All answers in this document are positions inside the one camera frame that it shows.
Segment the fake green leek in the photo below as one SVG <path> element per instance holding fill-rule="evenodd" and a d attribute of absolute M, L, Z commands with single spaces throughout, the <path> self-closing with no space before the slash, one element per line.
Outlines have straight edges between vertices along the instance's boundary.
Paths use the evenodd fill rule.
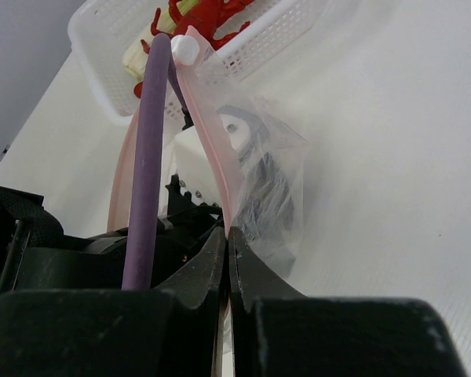
<path fill-rule="evenodd" d="M 137 83 L 142 82 L 144 78 L 144 70 L 152 39 L 154 38 L 152 26 L 157 27 L 159 32 L 166 34 L 173 34 L 177 28 L 177 24 L 170 15 L 169 10 L 162 11 L 158 8 L 152 23 L 142 30 L 136 41 L 124 53 L 122 64 L 126 71 L 136 79 Z M 192 36 L 174 36 L 172 51 L 173 57 L 181 64 L 192 66 L 200 56 L 200 45 Z"/>

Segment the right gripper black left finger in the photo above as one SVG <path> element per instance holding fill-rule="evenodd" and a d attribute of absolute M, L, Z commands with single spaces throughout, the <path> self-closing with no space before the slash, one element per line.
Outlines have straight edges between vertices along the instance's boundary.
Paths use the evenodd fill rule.
<path fill-rule="evenodd" d="M 0 376 L 219 376 L 226 238 L 150 291 L 0 298 Z"/>

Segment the red fake lobster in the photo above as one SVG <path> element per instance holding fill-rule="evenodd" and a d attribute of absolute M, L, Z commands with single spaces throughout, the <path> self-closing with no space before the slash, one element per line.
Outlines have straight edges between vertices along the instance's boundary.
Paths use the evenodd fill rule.
<path fill-rule="evenodd" d="M 157 8 L 154 20 L 150 24 L 149 35 L 155 37 L 158 34 L 167 35 L 170 39 L 177 35 L 185 35 L 189 27 L 194 27 L 208 41 L 211 47 L 219 50 L 240 32 L 250 25 L 250 21 L 242 24 L 236 32 L 229 33 L 222 38 L 215 39 L 217 29 L 223 26 L 230 18 L 237 13 L 242 12 L 253 1 L 239 0 L 206 0 L 197 1 L 189 10 L 182 13 L 177 5 L 179 1 L 168 1 L 167 12 L 173 23 L 172 31 L 161 31 L 159 29 L 159 20 L 162 10 Z"/>

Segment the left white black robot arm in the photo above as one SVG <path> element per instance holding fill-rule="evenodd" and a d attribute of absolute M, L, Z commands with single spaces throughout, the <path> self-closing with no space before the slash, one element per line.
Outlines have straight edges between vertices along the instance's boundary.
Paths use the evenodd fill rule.
<path fill-rule="evenodd" d="M 223 225 L 218 205 L 192 202 L 173 175 L 159 217 L 151 286 L 192 260 Z M 0 186 L 0 295 L 19 290 L 119 289 L 128 229 L 81 238 L 65 234 L 40 195 Z"/>

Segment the clear zip top bag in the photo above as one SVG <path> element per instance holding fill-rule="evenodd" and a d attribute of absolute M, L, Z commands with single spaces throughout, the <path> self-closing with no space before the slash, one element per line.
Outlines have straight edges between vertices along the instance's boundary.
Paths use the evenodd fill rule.
<path fill-rule="evenodd" d="M 303 233 L 306 152 L 305 139 L 239 88 L 195 28 L 155 36 L 111 190 L 108 228 L 130 232 L 122 288 L 144 290 L 152 281 L 165 155 L 186 192 L 218 205 L 225 230 L 239 229 L 273 272 L 288 277 Z"/>

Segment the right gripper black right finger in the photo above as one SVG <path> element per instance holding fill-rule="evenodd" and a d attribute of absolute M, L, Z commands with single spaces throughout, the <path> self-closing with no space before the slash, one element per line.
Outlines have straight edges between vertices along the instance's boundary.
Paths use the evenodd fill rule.
<path fill-rule="evenodd" d="M 231 229 L 227 246 L 237 376 L 464 376 L 440 314 L 414 298 L 310 298 Z"/>

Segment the fake grey fish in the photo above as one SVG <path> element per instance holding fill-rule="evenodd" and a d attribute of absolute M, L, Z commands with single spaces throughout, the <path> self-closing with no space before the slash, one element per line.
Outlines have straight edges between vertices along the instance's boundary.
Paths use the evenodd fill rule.
<path fill-rule="evenodd" d="M 303 233 L 307 143 L 282 119 L 261 108 L 224 106 L 250 113 L 249 148 L 243 157 L 236 152 L 241 181 L 233 192 L 232 226 L 270 269 L 287 277 Z"/>

